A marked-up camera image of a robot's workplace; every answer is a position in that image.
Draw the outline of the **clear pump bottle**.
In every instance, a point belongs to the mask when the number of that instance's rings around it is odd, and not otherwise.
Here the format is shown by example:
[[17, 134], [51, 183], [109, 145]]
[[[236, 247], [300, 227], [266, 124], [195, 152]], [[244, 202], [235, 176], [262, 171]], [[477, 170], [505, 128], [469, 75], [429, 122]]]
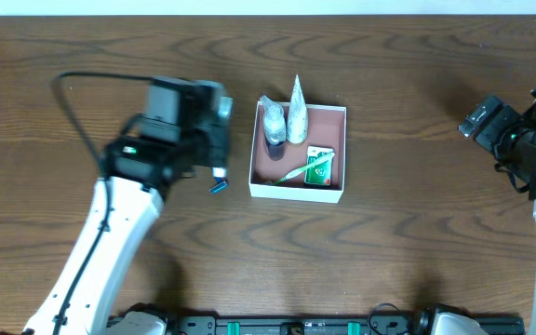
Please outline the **clear pump bottle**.
[[266, 152], [273, 161], [278, 161], [284, 156], [287, 140], [284, 109], [267, 96], [261, 96], [260, 101], [263, 107], [262, 125]]

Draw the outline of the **green soap box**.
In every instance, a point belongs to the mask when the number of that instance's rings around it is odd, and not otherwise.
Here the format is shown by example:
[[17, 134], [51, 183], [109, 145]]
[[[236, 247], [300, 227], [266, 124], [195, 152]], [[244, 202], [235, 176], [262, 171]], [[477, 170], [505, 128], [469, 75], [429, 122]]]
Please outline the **green soap box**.
[[309, 146], [304, 172], [304, 183], [314, 186], [330, 186], [335, 151], [332, 148]]

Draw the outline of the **white squeeze tube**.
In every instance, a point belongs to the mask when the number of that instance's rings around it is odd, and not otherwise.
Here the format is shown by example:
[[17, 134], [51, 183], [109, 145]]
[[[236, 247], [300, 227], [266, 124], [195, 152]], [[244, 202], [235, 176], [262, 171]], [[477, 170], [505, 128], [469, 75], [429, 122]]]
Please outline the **white squeeze tube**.
[[292, 144], [303, 143], [308, 132], [308, 111], [298, 75], [294, 80], [287, 122], [287, 140]]

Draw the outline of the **green white toothbrush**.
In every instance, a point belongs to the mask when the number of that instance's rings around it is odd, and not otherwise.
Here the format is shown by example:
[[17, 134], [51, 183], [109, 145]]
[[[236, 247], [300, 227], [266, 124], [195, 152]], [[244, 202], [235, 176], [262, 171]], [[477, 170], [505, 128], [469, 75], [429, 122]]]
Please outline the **green white toothbrush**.
[[327, 154], [320, 155], [316, 159], [314, 159], [312, 162], [306, 164], [305, 166], [298, 167], [298, 168], [290, 171], [287, 175], [285, 175], [281, 179], [272, 182], [272, 185], [277, 185], [277, 184], [282, 183], [284, 181], [291, 180], [291, 179], [299, 176], [300, 174], [302, 174], [303, 172], [305, 172], [306, 170], [308, 170], [310, 168], [316, 167], [316, 166], [318, 166], [318, 165], [320, 165], [322, 163], [325, 163], [325, 162], [328, 162], [328, 161], [332, 160], [334, 156], [335, 156], [334, 152], [330, 152], [330, 153], [327, 153]]

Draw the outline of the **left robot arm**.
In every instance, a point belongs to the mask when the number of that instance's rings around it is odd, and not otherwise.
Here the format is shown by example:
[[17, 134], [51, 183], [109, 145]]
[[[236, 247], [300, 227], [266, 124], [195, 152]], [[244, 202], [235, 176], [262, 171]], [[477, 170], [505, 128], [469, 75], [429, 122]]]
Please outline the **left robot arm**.
[[222, 84], [145, 76], [146, 108], [102, 152], [84, 227], [60, 277], [24, 333], [174, 334], [170, 316], [143, 305], [112, 307], [141, 241], [162, 213], [173, 183], [209, 167], [216, 194], [228, 185], [233, 106]]

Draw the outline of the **blue disposable razor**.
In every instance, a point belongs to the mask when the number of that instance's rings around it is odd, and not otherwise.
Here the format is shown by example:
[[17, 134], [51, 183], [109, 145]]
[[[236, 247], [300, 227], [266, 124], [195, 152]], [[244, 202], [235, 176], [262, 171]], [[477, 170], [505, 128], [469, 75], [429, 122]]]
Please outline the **blue disposable razor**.
[[209, 189], [209, 191], [212, 194], [217, 194], [228, 187], [228, 181], [227, 180], [220, 180], [218, 181], [213, 187]]

